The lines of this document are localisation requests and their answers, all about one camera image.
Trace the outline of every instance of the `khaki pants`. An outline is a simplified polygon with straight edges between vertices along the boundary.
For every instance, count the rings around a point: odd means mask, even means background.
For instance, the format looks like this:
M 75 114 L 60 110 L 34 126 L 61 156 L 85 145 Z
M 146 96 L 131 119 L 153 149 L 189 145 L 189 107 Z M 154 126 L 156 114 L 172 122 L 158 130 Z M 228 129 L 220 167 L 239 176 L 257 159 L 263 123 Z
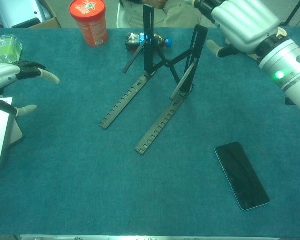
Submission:
M 128 23 L 132 28 L 144 27 L 143 5 L 122 0 Z M 193 28 L 201 22 L 201 13 L 185 4 L 185 0 L 169 0 L 163 9 L 154 10 L 154 26 L 167 28 Z

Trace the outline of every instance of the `floor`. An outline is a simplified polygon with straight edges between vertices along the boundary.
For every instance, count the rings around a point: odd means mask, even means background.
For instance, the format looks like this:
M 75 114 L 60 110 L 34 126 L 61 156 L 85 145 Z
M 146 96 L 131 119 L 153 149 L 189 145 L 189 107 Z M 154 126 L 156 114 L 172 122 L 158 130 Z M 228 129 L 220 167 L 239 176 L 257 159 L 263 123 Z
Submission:
M 63 28 L 77 28 L 77 23 L 70 16 L 68 8 L 73 0 L 47 0 L 57 15 Z M 106 4 L 106 25 L 108 28 L 117 27 L 118 0 L 104 0 Z M 299 0 L 261 0 L 278 18 L 285 22 Z M 290 22 L 296 26 L 300 21 L 300 9 Z M 201 23 L 205 27 L 214 27 L 207 19 Z M 0 235 L 0 240 L 15 240 L 13 235 Z

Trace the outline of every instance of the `cardboard box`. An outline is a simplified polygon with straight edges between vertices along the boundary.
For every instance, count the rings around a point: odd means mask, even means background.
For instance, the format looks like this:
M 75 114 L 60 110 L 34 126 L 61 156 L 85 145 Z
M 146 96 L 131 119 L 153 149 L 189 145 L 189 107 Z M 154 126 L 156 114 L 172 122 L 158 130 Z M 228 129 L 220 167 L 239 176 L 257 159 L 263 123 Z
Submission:
M 52 18 L 39 23 L 37 25 L 31 26 L 30 28 L 32 29 L 56 29 L 56 28 L 61 28 L 61 25 L 57 19 L 57 16 L 55 14 L 55 12 L 53 11 L 53 9 L 51 8 L 51 6 L 49 5 L 49 3 L 47 2 L 47 0 L 39 0 L 40 3 L 50 12 L 50 14 L 52 15 Z

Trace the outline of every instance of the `plastic bottle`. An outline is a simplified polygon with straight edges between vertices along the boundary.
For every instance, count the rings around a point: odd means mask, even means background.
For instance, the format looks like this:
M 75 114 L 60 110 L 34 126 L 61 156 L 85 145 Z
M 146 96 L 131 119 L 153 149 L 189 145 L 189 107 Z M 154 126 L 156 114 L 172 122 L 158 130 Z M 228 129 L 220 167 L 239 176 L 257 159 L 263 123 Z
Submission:
M 161 35 L 155 34 L 155 38 L 157 39 L 159 45 L 161 48 L 171 48 L 172 46 L 172 39 L 168 37 L 167 39 L 164 39 Z M 126 40 L 125 40 L 125 46 L 126 49 L 130 51 L 135 51 L 137 48 L 142 44 L 142 42 L 145 39 L 145 34 L 142 33 L 134 33 L 129 32 L 126 34 Z
M 20 60 L 23 49 L 22 43 L 15 35 L 0 37 L 0 63 L 11 64 Z

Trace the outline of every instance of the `green led light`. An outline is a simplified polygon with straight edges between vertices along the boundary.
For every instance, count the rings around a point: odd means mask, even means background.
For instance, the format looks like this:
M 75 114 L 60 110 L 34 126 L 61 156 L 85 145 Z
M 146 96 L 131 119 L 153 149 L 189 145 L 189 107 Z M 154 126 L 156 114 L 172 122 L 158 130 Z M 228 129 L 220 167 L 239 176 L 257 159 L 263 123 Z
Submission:
M 277 72 L 275 73 L 275 77 L 276 77 L 277 79 L 283 79 L 283 78 L 285 77 L 285 73 L 284 73 L 283 71 L 277 71 Z

